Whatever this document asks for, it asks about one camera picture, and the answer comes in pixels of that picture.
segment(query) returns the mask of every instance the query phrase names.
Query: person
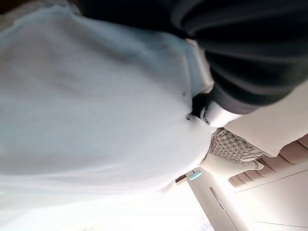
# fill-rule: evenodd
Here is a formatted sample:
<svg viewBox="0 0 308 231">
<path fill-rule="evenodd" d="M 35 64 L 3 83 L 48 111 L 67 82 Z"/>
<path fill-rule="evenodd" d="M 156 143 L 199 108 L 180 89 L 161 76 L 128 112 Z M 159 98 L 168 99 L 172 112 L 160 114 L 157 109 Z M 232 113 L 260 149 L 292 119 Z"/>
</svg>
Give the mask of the person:
<svg viewBox="0 0 308 231">
<path fill-rule="evenodd" d="M 124 5 L 116 7 L 116 2 L 99 7 L 103 1 L 80 1 L 86 17 L 65 0 L 15 1 L 2 9 L 3 191 L 161 192 L 204 158 L 215 131 L 205 123 L 211 102 L 243 115 L 282 99 L 306 78 L 307 49 L 299 49 L 307 44 L 306 32 L 295 33 L 306 21 L 298 18 L 287 24 L 299 17 L 294 12 L 306 9 L 303 1 L 289 4 L 292 16 L 286 17 L 288 4 L 282 1 L 274 12 L 269 4 L 270 19 L 278 15 L 271 25 L 281 13 L 284 28 L 298 25 L 285 41 L 272 34 L 269 25 L 255 24 L 256 31 L 245 23 L 220 25 L 226 20 L 219 16 L 251 8 L 241 1 L 231 6 L 226 2 L 227 10 L 210 4 L 204 12 L 212 10 L 209 13 L 217 16 L 210 26 L 197 23 L 203 11 L 181 14 L 183 1 L 173 6 L 173 14 L 168 1 L 161 17 L 157 13 L 162 7 L 141 4 L 145 8 L 131 17 L 136 4 L 122 1 Z M 253 19 L 264 15 L 254 14 Z M 245 22 L 251 19 L 244 16 Z M 265 32 L 268 42 L 260 46 Z M 197 40 L 207 61 L 201 49 L 184 38 Z M 199 94 L 211 88 L 211 77 L 213 90 Z"/>
</svg>

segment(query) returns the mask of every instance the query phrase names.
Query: pink cushion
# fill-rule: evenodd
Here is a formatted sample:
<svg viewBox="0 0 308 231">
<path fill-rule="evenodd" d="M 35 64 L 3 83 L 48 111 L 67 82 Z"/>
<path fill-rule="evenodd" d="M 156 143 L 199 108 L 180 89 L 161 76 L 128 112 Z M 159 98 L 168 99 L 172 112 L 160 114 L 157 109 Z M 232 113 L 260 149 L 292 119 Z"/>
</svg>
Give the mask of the pink cushion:
<svg viewBox="0 0 308 231">
<path fill-rule="evenodd" d="M 294 141 L 284 146 L 279 154 L 292 164 L 299 164 L 308 160 L 308 148 L 302 145 L 299 141 Z"/>
</svg>

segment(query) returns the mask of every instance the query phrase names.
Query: white fabric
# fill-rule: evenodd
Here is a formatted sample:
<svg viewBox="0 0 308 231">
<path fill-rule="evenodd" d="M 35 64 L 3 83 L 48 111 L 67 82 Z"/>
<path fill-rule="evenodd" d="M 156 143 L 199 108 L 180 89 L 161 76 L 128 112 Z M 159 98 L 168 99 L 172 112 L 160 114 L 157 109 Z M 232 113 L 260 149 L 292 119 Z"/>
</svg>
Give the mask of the white fabric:
<svg viewBox="0 0 308 231">
<path fill-rule="evenodd" d="M 308 81 L 280 102 L 242 116 L 225 128 L 252 145 L 277 156 L 285 145 L 308 133 Z"/>
<path fill-rule="evenodd" d="M 200 166 L 212 175 L 226 180 L 247 170 L 260 170 L 264 167 L 258 161 L 237 164 L 211 153 L 206 155 Z"/>
<path fill-rule="evenodd" d="M 0 190 L 157 192 L 204 157 L 193 47 L 39 9 L 0 32 Z"/>
</svg>

